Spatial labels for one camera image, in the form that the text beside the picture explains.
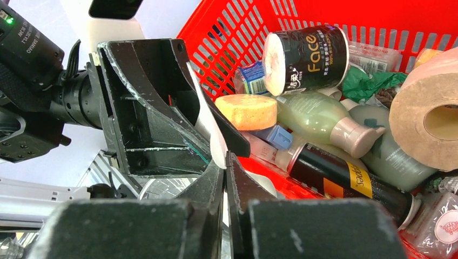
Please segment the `clear glass dripper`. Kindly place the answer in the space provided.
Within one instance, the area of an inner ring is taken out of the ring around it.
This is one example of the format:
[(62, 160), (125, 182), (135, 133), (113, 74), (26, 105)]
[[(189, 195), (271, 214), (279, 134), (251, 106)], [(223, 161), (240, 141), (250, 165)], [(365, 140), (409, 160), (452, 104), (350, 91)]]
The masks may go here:
[(149, 179), (141, 189), (138, 200), (172, 199), (179, 195), (197, 178), (156, 178)]

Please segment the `white paper coffee filter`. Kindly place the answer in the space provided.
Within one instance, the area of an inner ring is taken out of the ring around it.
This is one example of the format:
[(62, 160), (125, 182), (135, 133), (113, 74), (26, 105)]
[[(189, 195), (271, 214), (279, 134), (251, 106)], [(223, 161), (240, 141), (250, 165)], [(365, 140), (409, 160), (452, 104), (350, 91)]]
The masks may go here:
[(196, 90), (200, 105), (195, 128), (210, 141), (211, 157), (216, 165), (219, 168), (226, 169), (226, 153), (228, 151), (226, 141), (215, 121), (190, 62), (186, 62), (186, 66), (191, 75), (192, 84)]

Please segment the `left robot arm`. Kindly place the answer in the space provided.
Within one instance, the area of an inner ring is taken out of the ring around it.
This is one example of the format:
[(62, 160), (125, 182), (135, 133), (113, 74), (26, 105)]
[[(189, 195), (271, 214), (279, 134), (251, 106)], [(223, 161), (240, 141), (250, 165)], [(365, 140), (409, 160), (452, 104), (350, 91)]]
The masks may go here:
[(182, 39), (147, 39), (141, 1), (66, 1), (79, 25), (64, 51), (1, 2), (1, 158), (33, 159), (71, 140), (66, 124), (104, 132), (130, 176), (194, 176), (249, 157), (250, 144), (199, 85)]

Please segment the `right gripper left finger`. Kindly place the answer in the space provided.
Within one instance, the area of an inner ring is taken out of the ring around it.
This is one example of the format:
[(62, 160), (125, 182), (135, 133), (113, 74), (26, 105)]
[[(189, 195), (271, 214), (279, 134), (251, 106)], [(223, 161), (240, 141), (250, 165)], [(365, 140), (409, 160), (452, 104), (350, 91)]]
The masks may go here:
[(93, 199), (51, 214), (30, 258), (219, 258), (224, 171), (211, 162), (173, 199)]

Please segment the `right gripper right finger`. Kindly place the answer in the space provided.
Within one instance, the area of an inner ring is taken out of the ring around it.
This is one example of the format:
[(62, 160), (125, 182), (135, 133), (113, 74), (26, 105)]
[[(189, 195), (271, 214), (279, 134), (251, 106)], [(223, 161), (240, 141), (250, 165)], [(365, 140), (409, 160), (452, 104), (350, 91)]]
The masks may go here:
[(281, 200), (226, 158), (233, 258), (407, 258), (392, 219), (369, 199)]

